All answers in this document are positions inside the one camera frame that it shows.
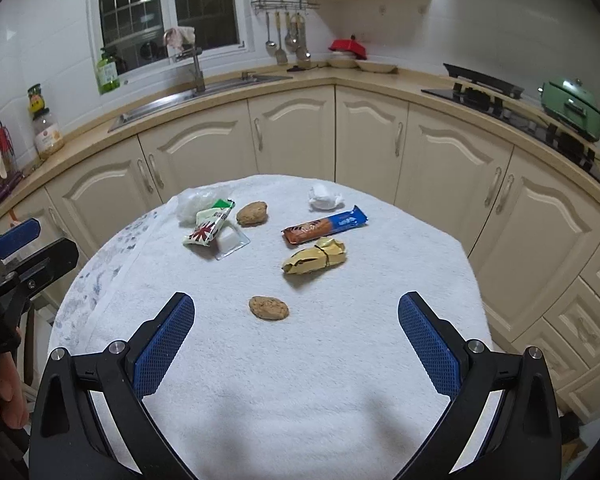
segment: stainless steel sink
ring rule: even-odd
[[[148,104],[134,108],[126,114],[120,115],[116,122],[110,127],[109,131],[117,130],[125,124],[132,123],[148,115],[161,112],[167,108],[171,108],[177,105],[181,105],[193,99],[199,99],[207,95],[218,94],[234,88],[241,88],[243,86],[252,86],[262,83],[269,83],[272,81],[282,81],[284,79],[292,79],[285,75],[263,75],[263,74],[251,74],[245,77],[237,77],[234,79],[227,79],[226,81],[219,81],[217,83],[210,83],[206,85],[204,92],[197,92],[195,89],[186,90],[178,94],[169,95],[161,99],[156,99]]]

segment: utensil rack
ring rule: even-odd
[[[308,10],[319,9],[317,0],[251,0],[251,7],[257,14],[260,10]]]

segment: blue gripper pad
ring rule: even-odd
[[[138,399],[154,394],[180,345],[193,326],[193,300],[183,294],[134,364],[133,386]]]
[[[410,292],[400,298],[398,321],[436,391],[454,399],[460,391],[460,365],[431,320],[423,312],[424,309],[426,308],[429,311],[427,314],[430,313],[435,320],[438,318],[417,293],[415,293],[417,298],[412,294],[414,293]],[[418,306],[418,300],[424,303],[423,308]]]
[[[40,236],[40,223],[29,218],[0,236],[0,260],[11,256]]]

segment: green soap bottle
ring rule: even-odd
[[[98,72],[98,90],[101,94],[120,88],[120,79],[116,70],[116,60],[110,56],[106,49],[101,48],[102,59],[96,65]]]

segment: window pane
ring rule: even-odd
[[[119,74],[166,56],[160,0],[100,0],[100,25]]]
[[[238,43],[234,0],[176,0],[178,24],[196,28],[203,50]]]

